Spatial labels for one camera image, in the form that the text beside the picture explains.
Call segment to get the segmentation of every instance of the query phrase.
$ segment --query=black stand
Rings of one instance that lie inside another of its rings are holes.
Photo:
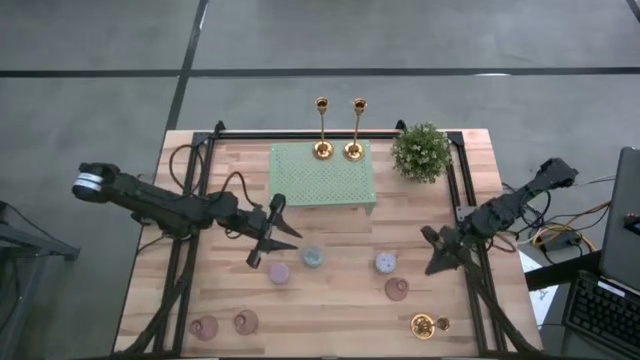
[[[13,270],[7,273],[0,271],[0,280],[4,284],[0,288],[0,299],[9,308],[0,312],[0,322],[4,324],[4,328],[0,329],[0,359],[14,359],[24,322],[46,265],[46,258],[42,257],[57,255],[74,261],[80,252],[78,248],[61,241],[31,235],[10,226],[6,221],[7,208],[5,203],[0,203],[0,269],[12,267]],[[21,258],[34,259],[18,264]]]

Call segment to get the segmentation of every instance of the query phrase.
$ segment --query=white label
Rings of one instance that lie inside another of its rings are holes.
[[[605,290],[609,290],[612,293],[618,295],[618,296],[622,296],[624,297],[624,291],[620,290],[620,289],[616,289],[613,286],[607,284],[607,283],[603,283],[602,281],[598,281],[598,286],[600,286],[601,288],[605,289]]]
[[[100,176],[89,174],[89,173],[80,173],[80,175],[78,175],[78,179],[89,180],[98,184],[102,183],[102,180],[103,180]]]
[[[89,189],[93,189],[93,190],[95,190],[95,191],[100,191],[100,190],[102,190],[102,186],[100,186],[100,185],[98,185],[98,184],[96,184],[96,183],[94,183],[94,182],[86,181],[86,180],[80,180],[80,179],[78,179],[78,180],[76,180],[76,181],[73,183],[73,185],[78,185],[78,186],[86,187],[86,188],[89,188]]]

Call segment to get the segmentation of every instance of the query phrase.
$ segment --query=keyboard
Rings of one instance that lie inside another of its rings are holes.
[[[563,324],[633,358],[640,358],[640,297],[581,271],[571,284]]]

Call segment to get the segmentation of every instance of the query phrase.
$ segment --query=white paper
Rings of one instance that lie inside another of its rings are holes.
[[[519,253],[520,261],[522,262],[522,270],[524,270],[524,272],[532,271],[542,267],[522,251],[519,251]],[[533,312],[536,316],[536,324],[541,325],[542,323],[544,323],[544,318],[547,316],[547,312],[549,312],[549,308],[551,307],[551,302],[553,301],[553,297],[556,294],[556,290],[558,290],[558,285],[549,286],[548,288],[529,292],[531,305],[533,305]]]

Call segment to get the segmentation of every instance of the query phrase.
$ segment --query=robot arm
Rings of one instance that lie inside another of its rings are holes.
[[[296,246],[271,239],[273,226],[285,233],[302,236],[287,225],[282,217],[286,206],[284,195],[276,194],[269,205],[267,217],[261,206],[252,211],[238,209],[238,198],[224,191],[199,197],[178,195],[157,186],[141,182],[120,172],[113,164],[82,163],[72,192],[80,200],[107,203],[133,211],[132,217],[153,219],[160,229],[178,239],[188,238],[198,230],[211,227],[213,221],[225,229],[256,239],[247,263],[252,268],[260,264],[260,255],[277,250],[297,249]]]
[[[503,327],[514,347],[521,352],[538,352],[538,350],[526,341],[493,299],[482,280],[480,268],[471,259],[470,249],[474,245],[484,246],[484,242],[496,235],[498,231],[507,230],[517,218],[523,215],[525,204],[538,194],[571,186],[577,174],[578,172],[562,159],[550,159],[542,164],[536,177],[528,184],[514,193],[503,194],[487,201],[467,215],[455,229],[444,226],[440,232],[436,232],[430,226],[422,228],[422,235],[433,246],[433,257],[425,273],[432,275],[444,270],[457,269],[462,265],[469,275],[470,285]]]

